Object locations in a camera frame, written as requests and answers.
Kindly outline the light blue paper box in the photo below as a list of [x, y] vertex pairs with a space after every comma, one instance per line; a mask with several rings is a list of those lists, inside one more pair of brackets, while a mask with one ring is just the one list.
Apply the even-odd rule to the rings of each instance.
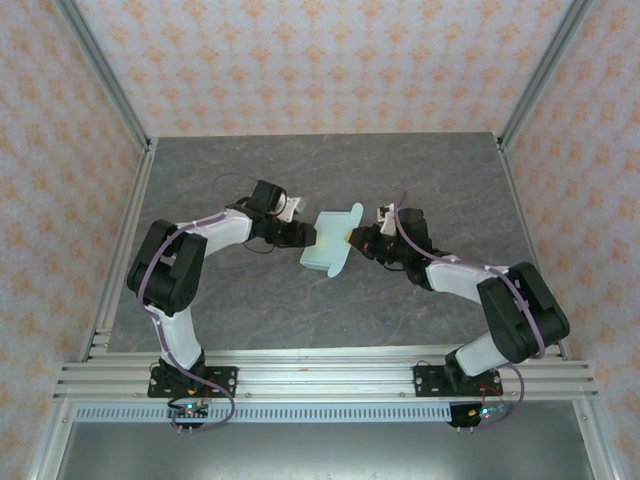
[[323, 211], [316, 220], [316, 243], [305, 247], [299, 263], [307, 269], [322, 271], [328, 278], [336, 277], [344, 268], [350, 244], [348, 238], [356, 229], [364, 207], [355, 203], [350, 211]]

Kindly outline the black controller board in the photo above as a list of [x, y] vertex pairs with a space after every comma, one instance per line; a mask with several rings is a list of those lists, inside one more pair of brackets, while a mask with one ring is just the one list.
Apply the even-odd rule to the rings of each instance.
[[178, 432], [193, 433], [202, 428], [209, 418], [208, 406], [203, 401], [179, 403], [175, 398], [167, 402], [167, 407], [170, 425]]
[[509, 412], [506, 404], [484, 405], [480, 402], [454, 403], [450, 406], [451, 420], [448, 425], [457, 432], [468, 430], [472, 432], [483, 422], [494, 417], [501, 418]]

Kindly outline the grey metal sheet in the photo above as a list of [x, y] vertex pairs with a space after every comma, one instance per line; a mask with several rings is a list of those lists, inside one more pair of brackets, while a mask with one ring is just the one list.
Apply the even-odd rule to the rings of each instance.
[[57, 480], [594, 480], [576, 426], [77, 424]]

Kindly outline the aluminium side rail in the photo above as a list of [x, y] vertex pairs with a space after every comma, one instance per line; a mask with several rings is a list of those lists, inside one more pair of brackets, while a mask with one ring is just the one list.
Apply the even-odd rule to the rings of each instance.
[[143, 148], [135, 175], [129, 189], [125, 209], [113, 244], [113, 252], [89, 328], [84, 336], [78, 360], [85, 363], [91, 350], [97, 346], [106, 352], [125, 282], [128, 260], [144, 201], [153, 161], [158, 145], [158, 137], [151, 138]]
[[524, 207], [518, 196], [515, 183], [515, 176], [509, 164], [506, 149], [495, 140], [497, 158], [501, 165], [504, 179], [508, 190], [508, 202], [506, 209], [508, 220], [507, 239], [504, 241], [505, 252], [508, 258], [507, 264], [513, 265], [519, 262], [530, 262], [538, 270], [540, 275], [541, 266], [534, 252], [533, 240], [526, 222]]

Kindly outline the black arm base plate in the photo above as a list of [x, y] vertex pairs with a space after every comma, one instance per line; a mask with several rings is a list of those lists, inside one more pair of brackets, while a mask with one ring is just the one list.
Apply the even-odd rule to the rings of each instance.
[[413, 385], [417, 397], [481, 397], [501, 396], [502, 380], [499, 372], [489, 370], [468, 376], [451, 365], [416, 364]]
[[[237, 387], [236, 367], [206, 366], [202, 378], [224, 388], [232, 397]], [[151, 368], [147, 396], [152, 399], [223, 398], [218, 388], [202, 384], [173, 367], [156, 365]]]

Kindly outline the long aluminium mounting rail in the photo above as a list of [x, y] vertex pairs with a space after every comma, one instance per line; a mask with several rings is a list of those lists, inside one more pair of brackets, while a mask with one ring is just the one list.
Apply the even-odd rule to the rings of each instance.
[[[246, 402], [413, 401], [413, 367], [441, 364], [449, 345], [268, 350], [213, 350], [206, 360], [239, 370], [236, 398]], [[53, 397], [62, 401], [142, 401], [155, 353], [98, 348], [85, 363], [62, 367]], [[603, 392], [592, 366], [562, 358], [557, 346], [541, 360], [500, 372], [506, 400], [598, 400]]]

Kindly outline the aluminium frame post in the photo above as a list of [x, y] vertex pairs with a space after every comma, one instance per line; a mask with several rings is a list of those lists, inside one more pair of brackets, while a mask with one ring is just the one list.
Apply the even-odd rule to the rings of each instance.
[[78, 3], [76, 0], [52, 1], [77, 40], [84, 57], [101, 82], [107, 97], [112, 102], [132, 140], [142, 151], [146, 151], [151, 143], [151, 138], [146, 133]]
[[531, 115], [547, 83], [569, 49], [596, 0], [571, 0], [569, 8], [553, 33], [541, 59], [526, 84], [503, 130], [496, 137], [501, 152], [506, 152]]

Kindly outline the aluminium frame leg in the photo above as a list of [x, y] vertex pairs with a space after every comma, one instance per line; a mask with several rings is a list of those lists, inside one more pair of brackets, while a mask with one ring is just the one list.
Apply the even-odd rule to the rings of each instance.
[[76, 415], [74, 402], [53, 403], [36, 444], [27, 480], [56, 480]]
[[602, 408], [589, 399], [574, 400], [573, 407], [594, 480], [618, 480], [601, 422]]

